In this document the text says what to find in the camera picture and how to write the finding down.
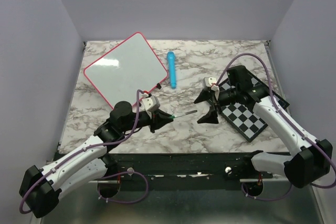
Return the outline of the pink framed whiteboard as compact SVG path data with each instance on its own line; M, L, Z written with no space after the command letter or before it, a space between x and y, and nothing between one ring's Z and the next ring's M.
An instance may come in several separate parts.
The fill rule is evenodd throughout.
M168 72L137 32L85 67L83 75L113 108L120 101L134 105L138 89L150 93L167 79Z

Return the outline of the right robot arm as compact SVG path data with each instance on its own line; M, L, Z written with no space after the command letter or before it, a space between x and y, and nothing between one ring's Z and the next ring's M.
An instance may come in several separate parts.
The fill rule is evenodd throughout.
M230 88L224 90L216 84L216 78L203 79L203 89L194 102L210 101L211 106L197 122L217 124L223 106L239 103L272 128L290 153L288 156L263 151L249 154L241 165L246 177L269 172L285 176L295 187L302 188L329 173L333 147L328 140L318 140L304 130L278 104L266 85L253 83L245 66L229 68L228 80Z

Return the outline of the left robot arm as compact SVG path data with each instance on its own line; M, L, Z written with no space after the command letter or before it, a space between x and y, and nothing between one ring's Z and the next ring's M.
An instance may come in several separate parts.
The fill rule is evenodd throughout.
M109 152L126 141L136 130L149 127L151 132L173 122L174 116L160 110L156 97L136 102L118 102L106 121L80 146L42 168L28 168L19 189L19 212L41 218L77 187L95 179L118 176Z

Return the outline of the white green marker pen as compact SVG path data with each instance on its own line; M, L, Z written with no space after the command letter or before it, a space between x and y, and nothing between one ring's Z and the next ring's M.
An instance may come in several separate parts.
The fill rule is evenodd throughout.
M187 116L187 115L190 115L190 114L194 114L196 113L197 110L192 110L192 111L188 111L188 112L183 112L183 113L180 113L180 114L174 114L175 118L180 118L180 117L183 117L183 116Z

